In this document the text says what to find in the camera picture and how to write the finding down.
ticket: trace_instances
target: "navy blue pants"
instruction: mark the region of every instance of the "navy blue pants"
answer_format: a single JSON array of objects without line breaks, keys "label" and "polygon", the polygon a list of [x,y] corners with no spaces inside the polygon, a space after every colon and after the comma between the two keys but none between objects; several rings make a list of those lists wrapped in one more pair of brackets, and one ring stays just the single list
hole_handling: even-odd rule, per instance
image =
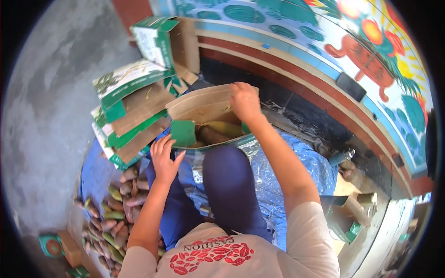
[{"label": "navy blue pants", "polygon": [[[254,234],[271,242],[255,195],[255,181],[246,155],[238,148],[224,145],[209,151],[202,165],[204,189],[214,214],[215,223],[242,234]],[[153,183],[155,172],[150,162],[148,183]],[[160,230],[167,250],[193,228],[204,222],[203,216],[187,197],[176,175],[171,184]]]}]

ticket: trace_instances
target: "spray can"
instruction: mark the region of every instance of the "spray can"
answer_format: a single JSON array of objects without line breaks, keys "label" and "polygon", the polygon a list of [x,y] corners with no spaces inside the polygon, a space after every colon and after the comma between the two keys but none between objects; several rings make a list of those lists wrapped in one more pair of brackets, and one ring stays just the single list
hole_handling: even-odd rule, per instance
[{"label": "spray can", "polygon": [[351,160],[355,153],[356,151],[354,149],[347,149],[341,153],[335,154],[328,158],[329,164],[331,164],[332,167],[337,166],[343,161]]}]

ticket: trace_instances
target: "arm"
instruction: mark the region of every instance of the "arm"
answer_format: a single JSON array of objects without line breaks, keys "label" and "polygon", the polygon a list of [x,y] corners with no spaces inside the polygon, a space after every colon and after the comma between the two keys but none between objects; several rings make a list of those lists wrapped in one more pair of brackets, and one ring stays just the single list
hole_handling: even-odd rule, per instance
[{"label": "arm", "polygon": [[299,204],[320,203],[317,187],[298,156],[261,113],[259,97],[247,83],[232,85],[230,99],[236,116],[242,120],[260,143],[281,186],[286,216]]},{"label": "arm", "polygon": [[147,249],[156,260],[158,259],[158,235],[162,212],[164,211],[170,185],[185,154],[185,151],[182,151],[175,161],[170,159],[171,147],[175,142],[170,138],[171,135],[167,135],[151,145],[150,154],[156,178],[139,214],[138,221],[131,230],[127,244],[128,249],[132,246]]}]

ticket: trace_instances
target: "woman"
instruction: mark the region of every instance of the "woman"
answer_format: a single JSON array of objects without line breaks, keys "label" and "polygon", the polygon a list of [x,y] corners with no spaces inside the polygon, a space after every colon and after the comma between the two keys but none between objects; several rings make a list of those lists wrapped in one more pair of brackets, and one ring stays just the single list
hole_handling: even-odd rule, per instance
[{"label": "woman", "polygon": [[[231,107],[260,143],[280,183],[287,217],[287,252],[271,244],[255,195],[249,160],[233,146],[211,150],[203,162],[204,188],[215,223],[204,222],[178,181],[170,136],[153,143],[151,184],[128,239],[119,278],[339,277],[340,268],[311,176],[261,113],[247,83],[231,85]],[[167,252],[158,260],[158,232]]]}]

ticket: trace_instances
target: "colorful mural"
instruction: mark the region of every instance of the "colorful mural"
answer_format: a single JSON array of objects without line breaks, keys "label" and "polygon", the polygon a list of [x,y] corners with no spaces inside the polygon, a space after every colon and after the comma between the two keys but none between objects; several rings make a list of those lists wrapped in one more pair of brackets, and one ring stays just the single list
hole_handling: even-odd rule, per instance
[{"label": "colorful mural", "polygon": [[301,58],[297,48],[324,68],[347,73],[366,89],[369,110],[383,112],[382,123],[389,123],[385,127],[411,173],[426,169],[428,79],[400,19],[383,0],[174,0],[174,5],[179,15],[219,24],[215,31],[267,34],[279,40],[254,39]]}]

